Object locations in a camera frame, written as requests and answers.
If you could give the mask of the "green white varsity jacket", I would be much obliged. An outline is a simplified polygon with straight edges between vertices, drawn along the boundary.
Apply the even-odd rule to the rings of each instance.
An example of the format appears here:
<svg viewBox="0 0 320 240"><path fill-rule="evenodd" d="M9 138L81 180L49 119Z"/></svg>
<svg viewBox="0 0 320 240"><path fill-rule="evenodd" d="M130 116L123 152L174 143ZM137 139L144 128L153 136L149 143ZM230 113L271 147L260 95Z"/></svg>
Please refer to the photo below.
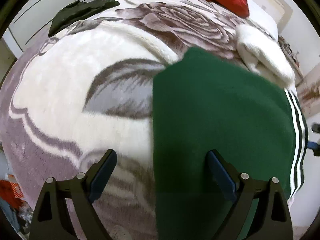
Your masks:
<svg viewBox="0 0 320 240"><path fill-rule="evenodd" d="M231 202L206 185L217 150L239 172L277 177L288 202L304 183L308 127L296 95L200 48L153 80L153 168L159 239L210 239Z"/></svg>

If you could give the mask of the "white folded fluffy garment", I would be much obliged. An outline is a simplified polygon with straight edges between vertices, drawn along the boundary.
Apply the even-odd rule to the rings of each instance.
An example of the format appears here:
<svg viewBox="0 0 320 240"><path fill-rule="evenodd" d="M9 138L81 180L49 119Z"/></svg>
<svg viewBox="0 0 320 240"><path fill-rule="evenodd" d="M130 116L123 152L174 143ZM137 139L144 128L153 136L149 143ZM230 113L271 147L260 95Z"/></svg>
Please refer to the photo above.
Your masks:
<svg viewBox="0 0 320 240"><path fill-rule="evenodd" d="M246 67L268 81L295 91L295 73L280 46L247 24L236 28L236 49Z"/></svg>

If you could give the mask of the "white bed headboard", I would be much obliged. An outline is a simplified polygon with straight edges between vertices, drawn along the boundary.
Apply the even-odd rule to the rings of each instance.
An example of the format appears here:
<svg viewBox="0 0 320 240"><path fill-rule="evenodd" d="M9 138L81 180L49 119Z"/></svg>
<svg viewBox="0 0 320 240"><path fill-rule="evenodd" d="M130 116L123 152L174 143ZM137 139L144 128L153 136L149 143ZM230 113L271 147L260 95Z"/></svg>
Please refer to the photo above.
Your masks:
<svg viewBox="0 0 320 240"><path fill-rule="evenodd" d="M293 10L285 0L252 0L261 9L268 13L276 22L278 33L281 33L288 24Z"/></svg>

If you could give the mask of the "white pillow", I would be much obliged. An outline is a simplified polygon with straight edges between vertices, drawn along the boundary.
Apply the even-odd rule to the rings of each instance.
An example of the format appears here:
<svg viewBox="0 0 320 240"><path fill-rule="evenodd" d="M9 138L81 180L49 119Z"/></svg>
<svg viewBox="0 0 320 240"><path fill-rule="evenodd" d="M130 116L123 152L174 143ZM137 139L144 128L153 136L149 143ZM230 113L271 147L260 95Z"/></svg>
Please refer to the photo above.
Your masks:
<svg viewBox="0 0 320 240"><path fill-rule="evenodd" d="M278 27L275 20L253 0L247 0L248 19L267 31L274 40L278 40Z"/></svg>

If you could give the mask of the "floral purple bed blanket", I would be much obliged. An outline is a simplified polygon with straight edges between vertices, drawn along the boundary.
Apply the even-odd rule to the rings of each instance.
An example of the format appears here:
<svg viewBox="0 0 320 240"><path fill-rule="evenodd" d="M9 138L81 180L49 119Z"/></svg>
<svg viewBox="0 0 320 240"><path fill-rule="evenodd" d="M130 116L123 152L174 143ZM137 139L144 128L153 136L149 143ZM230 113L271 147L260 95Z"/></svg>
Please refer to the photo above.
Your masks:
<svg viewBox="0 0 320 240"><path fill-rule="evenodd" d="M190 48L256 74L236 49L236 28L247 24L274 39L206 0L117 1L41 38L18 59L1 88L1 140L32 207L47 178L72 178L115 150L116 167L93 207L114 239L159 239L155 76Z"/></svg>

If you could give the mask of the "white wardrobe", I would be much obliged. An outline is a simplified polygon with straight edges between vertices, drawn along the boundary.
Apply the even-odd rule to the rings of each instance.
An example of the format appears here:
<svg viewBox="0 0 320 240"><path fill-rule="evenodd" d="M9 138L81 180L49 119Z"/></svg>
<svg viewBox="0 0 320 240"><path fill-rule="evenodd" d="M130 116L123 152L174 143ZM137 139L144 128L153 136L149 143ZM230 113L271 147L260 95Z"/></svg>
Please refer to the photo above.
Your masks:
<svg viewBox="0 0 320 240"><path fill-rule="evenodd" d="M24 51L47 33L53 17L66 5L77 0L25 0L4 31L3 41L12 53L15 62Z"/></svg>

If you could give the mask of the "black folded garment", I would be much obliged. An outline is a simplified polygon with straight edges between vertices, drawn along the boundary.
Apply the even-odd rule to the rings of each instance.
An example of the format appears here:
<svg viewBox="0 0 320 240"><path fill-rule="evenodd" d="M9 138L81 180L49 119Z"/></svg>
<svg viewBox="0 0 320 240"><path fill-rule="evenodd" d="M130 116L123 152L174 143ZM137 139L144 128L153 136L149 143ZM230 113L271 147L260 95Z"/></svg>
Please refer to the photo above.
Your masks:
<svg viewBox="0 0 320 240"><path fill-rule="evenodd" d="M79 0L61 9L53 18L48 36L52 37L71 24L85 20L95 14L119 6L117 0L93 0L81 2Z"/></svg>

